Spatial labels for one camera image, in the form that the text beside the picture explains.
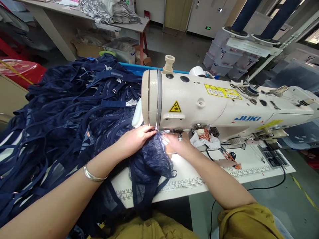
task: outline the hand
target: hand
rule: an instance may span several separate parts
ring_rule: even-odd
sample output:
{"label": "hand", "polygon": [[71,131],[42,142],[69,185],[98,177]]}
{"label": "hand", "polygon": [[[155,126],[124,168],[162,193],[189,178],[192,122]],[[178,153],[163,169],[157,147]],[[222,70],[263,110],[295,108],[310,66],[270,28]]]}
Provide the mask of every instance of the hand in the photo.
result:
{"label": "hand", "polygon": [[166,142],[175,150],[177,154],[182,156],[183,158],[187,158],[190,153],[194,151],[198,151],[190,142],[188,134],[186,132],[183,133],[183,141],[178,141],[177,134],[163,134]]}
{"label": "hand", "polygon": [[145,141],[156,134],[154,127],[143,125],[126,132],[115,144],[122,159],[126,159],[142,148]]}

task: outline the pile of garments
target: pile of garments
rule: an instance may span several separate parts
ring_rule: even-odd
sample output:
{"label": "pile of garments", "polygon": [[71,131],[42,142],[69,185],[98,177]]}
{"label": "pile of garments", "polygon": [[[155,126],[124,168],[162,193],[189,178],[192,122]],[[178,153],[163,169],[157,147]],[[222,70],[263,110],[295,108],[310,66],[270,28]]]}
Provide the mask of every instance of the pile of garments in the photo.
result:
{"label": "pile of garments", "polygon": [[[0,227],[131,130],[140,95],[141,77],[109,54],[48,69],[40,83],[29,87],[29,103],[15,112],[0,137]],[[109,236],[98,223],[112,226],[125,212],[111,184],[125,167],[130,168],[136,213],[144,220],[151,217],[154,195],[174,177],[158,134],[111,171],[75,230]],[[158,186],[161,176],[166,180]]]}
{"label": "pile of garments", "polygon": [[96,23],[141,23],[139,16],[124,0],[80,0],[81,11]]}

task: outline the measuring ruler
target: measuring ruler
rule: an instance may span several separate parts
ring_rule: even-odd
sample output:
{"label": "measuring ruler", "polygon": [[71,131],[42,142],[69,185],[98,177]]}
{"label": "measuring ruler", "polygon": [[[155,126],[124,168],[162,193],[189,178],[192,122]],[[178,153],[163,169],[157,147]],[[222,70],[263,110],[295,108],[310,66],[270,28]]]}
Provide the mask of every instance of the measuring ruler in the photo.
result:
{"label": "measuring ruler", "polygon": [[[261,166],[261,167],[255,167],[250,169],[227,169],[226,171],[233,176],[234,178],[242,178],[246,177],[251,174],[256,173],[262,173],[266,171],[273,170],[273,168],[269,165],[267,166]],[[159,194],[166,193],[166,192],[172,192],[172,191],[178,191],[180,189],[186,189],[186,188],[193,188],[201,185],[206,185],[204,180],[201,177],[195,177],[195,178],[187,178],[182,180],[173,180],[171,179],[166,186],[159,192]],[[123,189],[123,190],[117,190],[116,191],[117,196],[121,201],[126,200],[132,200],[133,199],[133,193],[132,189]]]}

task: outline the white sewing machine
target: white sewing machine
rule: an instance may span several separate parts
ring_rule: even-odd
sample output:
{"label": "white sewing machine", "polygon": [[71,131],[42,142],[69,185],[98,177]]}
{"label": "white sewing machine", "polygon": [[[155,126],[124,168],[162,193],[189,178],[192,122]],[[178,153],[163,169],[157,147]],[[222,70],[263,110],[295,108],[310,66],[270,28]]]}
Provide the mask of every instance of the white sewing machine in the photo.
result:
{"label": "white sewing machine", "polygon": [[319,118],[319,98],[300,87],[236,86],[160,70],[144,72],[138,104],[135,120],[160,132],[177,133],[182,140],[186,129],[200,135],[204,128],[213,127],[221,143],[232,145],[245,139],[276,143],[288,136],[284,129]]}

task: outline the orange-handled scissors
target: orange-handled scissors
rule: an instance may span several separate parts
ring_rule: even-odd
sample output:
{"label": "orange-handled scissors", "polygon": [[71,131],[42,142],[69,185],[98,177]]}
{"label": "orange-handled scissors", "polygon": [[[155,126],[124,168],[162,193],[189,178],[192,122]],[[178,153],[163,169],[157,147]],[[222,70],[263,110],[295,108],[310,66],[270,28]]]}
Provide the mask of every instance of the orange-handled scissors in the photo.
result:
{"label": "orange-handled scissors", "polygon": [[236,163],[236,165],[234,166],[235,169],[242,169],[241,166],[235,161],[235,159],[222,146],[219,148],[219,151],[224,155],[226,159],[232,160]]}

